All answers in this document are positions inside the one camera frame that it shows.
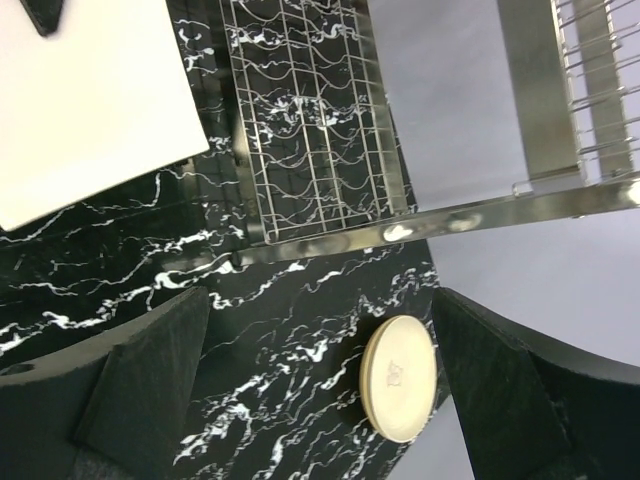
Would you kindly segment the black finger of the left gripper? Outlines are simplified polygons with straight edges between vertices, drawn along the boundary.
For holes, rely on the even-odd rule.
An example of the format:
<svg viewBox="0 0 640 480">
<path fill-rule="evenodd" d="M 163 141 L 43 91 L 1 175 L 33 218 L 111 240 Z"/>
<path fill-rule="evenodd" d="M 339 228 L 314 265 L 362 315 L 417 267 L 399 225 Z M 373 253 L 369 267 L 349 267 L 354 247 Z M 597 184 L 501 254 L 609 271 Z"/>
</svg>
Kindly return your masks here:
<svg viewBox="0 0 640 480">
<path fill-rule="evenodd" d="M 64 0 L 21 0 L 21 4 L 40 36 L 50 36 L 58 30 Z"/>
</svg>

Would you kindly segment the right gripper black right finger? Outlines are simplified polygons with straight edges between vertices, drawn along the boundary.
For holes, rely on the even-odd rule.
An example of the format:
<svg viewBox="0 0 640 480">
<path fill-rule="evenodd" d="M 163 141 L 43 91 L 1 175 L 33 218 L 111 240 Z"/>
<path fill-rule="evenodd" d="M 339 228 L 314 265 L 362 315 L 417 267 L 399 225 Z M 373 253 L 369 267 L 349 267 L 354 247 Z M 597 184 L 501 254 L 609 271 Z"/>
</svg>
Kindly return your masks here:
<svg viewBox="0 0 640 480">
<path fill-rule="evenodd" d="M 638 478 L 638 367 L 449 288 L 435 291 L 432 317 L 476 478 Z"/>
</svg>

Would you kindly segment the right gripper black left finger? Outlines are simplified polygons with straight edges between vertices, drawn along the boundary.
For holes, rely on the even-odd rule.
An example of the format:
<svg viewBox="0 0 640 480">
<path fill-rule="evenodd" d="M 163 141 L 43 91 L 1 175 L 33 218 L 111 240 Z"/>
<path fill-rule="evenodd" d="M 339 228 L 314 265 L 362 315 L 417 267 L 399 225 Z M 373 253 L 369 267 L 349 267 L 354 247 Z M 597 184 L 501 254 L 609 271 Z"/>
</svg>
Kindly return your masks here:
<svg viewBox="0 0 640 480">
<path fill-rule="evenodd" d="M 167 478 L 208 319 L 206 290 L 191 288 L 2 370 L 2 478 Z"/>
</svg>

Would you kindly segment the cream round plate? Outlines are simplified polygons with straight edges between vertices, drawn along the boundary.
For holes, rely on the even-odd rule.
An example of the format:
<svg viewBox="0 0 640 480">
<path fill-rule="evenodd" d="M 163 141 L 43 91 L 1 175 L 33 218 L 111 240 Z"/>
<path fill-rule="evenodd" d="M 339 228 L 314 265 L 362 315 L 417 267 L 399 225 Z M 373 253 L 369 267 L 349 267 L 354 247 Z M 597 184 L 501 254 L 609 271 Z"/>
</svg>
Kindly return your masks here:
<svg viewBox="0 0 640 480">
<path fill-rule="evenodd" d="M 425 325 L 409 315 L 386 320 L 371 338 L 371 425 L 389 441 L 409 443 L 424 429 L 434 408 L 434 343 Z"/>
</svg>

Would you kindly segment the white square plate black rim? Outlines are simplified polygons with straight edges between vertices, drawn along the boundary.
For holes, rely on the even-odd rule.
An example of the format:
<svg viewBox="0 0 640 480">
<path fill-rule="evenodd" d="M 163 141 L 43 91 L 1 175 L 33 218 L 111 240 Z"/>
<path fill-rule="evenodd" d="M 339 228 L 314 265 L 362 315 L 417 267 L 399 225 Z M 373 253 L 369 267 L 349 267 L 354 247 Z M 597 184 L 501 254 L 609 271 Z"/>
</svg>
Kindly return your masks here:
<svg viewBox="0 0 640 480">
<path fill-rule="evenodd" d="M 208 147 L 164 1 L 66 1 L 39 34 L 1 5 L 1 226 Z"/>
</svg>

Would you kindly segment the tan round plate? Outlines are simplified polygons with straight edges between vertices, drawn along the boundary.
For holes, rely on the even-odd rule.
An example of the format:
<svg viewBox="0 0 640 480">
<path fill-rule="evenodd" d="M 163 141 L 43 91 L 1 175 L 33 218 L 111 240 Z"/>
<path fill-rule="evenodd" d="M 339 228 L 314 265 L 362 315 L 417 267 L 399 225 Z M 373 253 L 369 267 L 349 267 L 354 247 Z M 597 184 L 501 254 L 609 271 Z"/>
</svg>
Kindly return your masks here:
<svg viewBox="0 0 640 480">
<path fill-rule="evenodd" d="M 367 418 L 367 421 L 369 423 L 372 422 L 371 420 L 371 407 L 370 407 L 370 399 L 369 399 L 369 387 L 368 387 L 368 381 L 369 381 L 369 368 L 370 368 L 370 355 L 371 355 L 371 351 L 372 351 L 372 345 L 373 345 L 373 338 L 370 338 L 369 341 L 367 342 L 362 358 L 361 358 L 361 362 L 360 362 L 360 367 L 359 367 L 359 394 L 360 394 L 360 400 L 361 400 L 361 404 L 362 404 L 362 408 L 364 411 L 364 414 Z"/>
</svg>

